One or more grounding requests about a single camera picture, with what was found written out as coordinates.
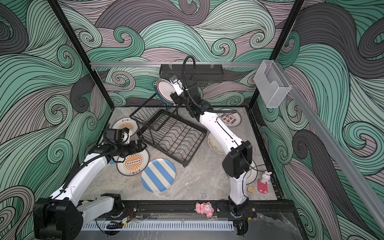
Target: black wire dish rack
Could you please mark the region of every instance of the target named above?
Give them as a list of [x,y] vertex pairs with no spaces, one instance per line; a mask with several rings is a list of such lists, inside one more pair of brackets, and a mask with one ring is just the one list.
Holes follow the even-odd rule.
[[178,115],[180,106],[151,106],[156,94],[130,117],[139,125],[137,136],[186,167],[207,135],[207,130]]

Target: green swirl wall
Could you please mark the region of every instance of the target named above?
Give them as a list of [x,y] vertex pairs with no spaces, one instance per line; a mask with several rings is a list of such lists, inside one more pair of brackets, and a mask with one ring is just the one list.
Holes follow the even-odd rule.
[[[384,1],[304,5],[279,54],[293,85],[384,200]],[[384,234],[295,101],[257,99],[255,117],[286,198],[309,239]]]
[[46,0],[0,3],[0,239],[82,163],[111,109]]
[[[269,59],[294,0],[59,0],[91,61],[259,62]],[[155,93],[159,68],[98,68],[117,106]],[[249,104],[256,70],[228,68],[202,83],[212,105]],[[150,102],[158,104],[159,100]]]

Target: transparent holder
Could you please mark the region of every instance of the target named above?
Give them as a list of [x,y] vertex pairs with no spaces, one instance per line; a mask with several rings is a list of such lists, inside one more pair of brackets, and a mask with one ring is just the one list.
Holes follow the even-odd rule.
[[291,90],[283,66],[273,60],[263,60],[253,80],[267,108],[278,108]]

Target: small wooden block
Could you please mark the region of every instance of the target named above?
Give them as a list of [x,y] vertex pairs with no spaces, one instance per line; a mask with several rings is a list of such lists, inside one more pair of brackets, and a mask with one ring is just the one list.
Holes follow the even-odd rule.
[[255,192],[255,188],[251,187],[251,186],[247,186],[247,192],[254,193]]

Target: white cable tray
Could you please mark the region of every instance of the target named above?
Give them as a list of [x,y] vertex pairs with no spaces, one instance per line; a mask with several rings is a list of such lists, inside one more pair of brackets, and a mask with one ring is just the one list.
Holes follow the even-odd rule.
[[[97,224],[103,231],[111,231],[106,227],[111,221],[97,221]],[[91,221],[82,227],[82,231],[99,230],[95,221]],[[163,221],[163,220],[143,220],[130,221],[122,231],[234,231],[232,221]]]

